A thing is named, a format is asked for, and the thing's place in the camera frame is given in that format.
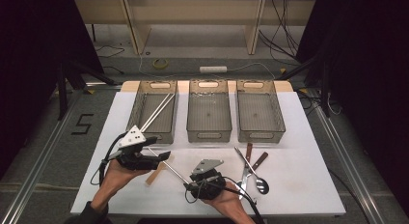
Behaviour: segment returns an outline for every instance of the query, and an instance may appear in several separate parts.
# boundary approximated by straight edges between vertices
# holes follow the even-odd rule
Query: sleeve
[[[102,213],[95,211],[88,202],[81,214],[67,219],[64,224],[107,224],[111,223],[107,219],[108,207]]]

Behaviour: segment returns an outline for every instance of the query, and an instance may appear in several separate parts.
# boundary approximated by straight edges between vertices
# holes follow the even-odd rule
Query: metal spoon
[[[247,161],[246,157],[241,153],[241,151],[237,148],[234,147],[235,151],[241,156],[241,158],[249,165],[250,169],[253,171],[253,175],[256,176],[256,187],[259,190],[259,193],[261,194],[267,194],[268,191],[270,190],[270,187],[268,186],[268,183],[261,177],[259,177],[256,174],[256,171],[253,169],[249,161]]]

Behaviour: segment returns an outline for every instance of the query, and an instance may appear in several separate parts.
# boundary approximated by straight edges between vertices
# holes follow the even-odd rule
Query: white tabletop
[[[98,187],[90,184],[91,177],[109,146],[125,131],[135,95],[136,93],[124,92],[116,94],[71,212],[81,212],[86,202],[93,199]],[[266,195],[258,193],[254,177],[249,178],[247,192],[257,200],[258,210],[263,216],[344,214],[345,209],[340,196],[327,171],[298,96],[293,92],[282,92],[278,93],[278,99],[286,124],[286,133],[279,144],[255,143],[251,160],[253,164],[263,152],[269,153],[257,172],[268,181],[270,192]],[[230,103],[233,129],[229,143],[192,144],[187,141],[188,94],[181,93],[177,107],[175,142],[153,149],[158,154],[171,151],[175,158],[170,164],[189,181],[194,167],[205,158],[223,159],[224,164],[216,167],[216,170],[223,176],[236,181],[241,180],[244,163],[233,147],[239,147],[245,154],[247,144],[237,141],[234,93],[230,93]],[[151,153],[143,150],[142,154]],[[118,192],[109,203],[109,212],[156,217],[221,215],[201,201],[188,204],[185,200],[183,181],[171,170],[160,172],[151,185],[145,184],[148,176],[149,174],[134,179]],[[248,202],[243,199],[242,203],[246,211],[253,214]]]

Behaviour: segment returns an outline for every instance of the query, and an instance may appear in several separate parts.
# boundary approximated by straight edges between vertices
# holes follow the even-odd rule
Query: metal rod
[[[3,220],[1,222],[2,224],[17,223],[34,191],[37,182],[42,175],[42,172],[45,169],[45,166],[47,165],[49,158],[52,156],[54,149],[58,145],[61,135],[63,134],[72,115],[72,110],[74,109],[76,102],[81,98],[81,95],[82,93],[78,90],[72,95],[72,98],[68,104],[66,115],[61,121],[58,121],[57,125],[54,127],[35,165],[31,169],[29,175],[27,176],[26,180],[18,190],[14,200],[7,209],[6,215],[3,217]]]
[[[148,127],[151,125],[151,123],[153,123],[153,121],[156,119],[156,117],[160,114],[160,112],[162,112],[163,109],[165,109],[166,105],[168,105],[168,103],[172,100],[172,98],[175,96],[175,94],[172,94],[170,98],[168,98],[168,100],[165,102],[165,104],[162,105],[163,101],[168,97],[166,96],[165,99],[159,104],[158,108],[160,107],[160,109],[157,111],[158,108],[156,108],[156,110],[152,113],[152,115],[154,115],[151,119],[149,119],[148,122],[146,122],[144,124],[144,126],[141,128],[141,132],[145,132],[145,130],[148,129]]]
[[[148,148],[155,156],[158,156],[151,148]],[[171,165],[169,165],[166,161],[162,161],[172,172],[174,172],[178,177],[180,177],[185,183],[190,183],[188,182],[180,173],[178,173],[174,168],[172,168]]]
[[[317,97],[316,91],[312,91],[311,95]],[[340,160],[342,169],[344,170],[346,176],[348,177],[351,185],[356,192],[356,196],[360,200],[365,213],[368,216],[370,223],[385,223],[382,213],[379,210],[378,205],[376,205],[375,200],[372,198],[367,185],[364,182],[363,177],[358,172],[351,156],[349,155],[348,149],[341,141],[336,128],[334,127],[330,118],[326,117],[325,113],[321,108],[315,109],[322,126],[327,132],[328,137],[331,140],[331,144]]]
[[[147,119],[147,121],[144,123],[143,126],[141,126],[141,130],[147,125],[147,123],[150,121],[150,119],[152,119],[152,117],[154,116],[154,114],[156,113],[156,111],[160,108],[160,106],[163,104],[163,102],[165,102],[166,98],[168,98],[170,94],[168,94],[165,98],[163,98],[162,102],[160,102],[160,104],[156,107],[156,109],[152,112],[152,114],[150,115],[150,117]]]

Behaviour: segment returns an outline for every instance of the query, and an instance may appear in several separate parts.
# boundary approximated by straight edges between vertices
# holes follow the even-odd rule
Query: person's right hand
[[[231,182],[226,182],[226,188],[239,191]],[[238,199],[238,194],[223,190],[219,196],[213,200],[202,201],[213,206],[220,213],[234,221],[234,223],[255,223],[244,210],[240,200]]]

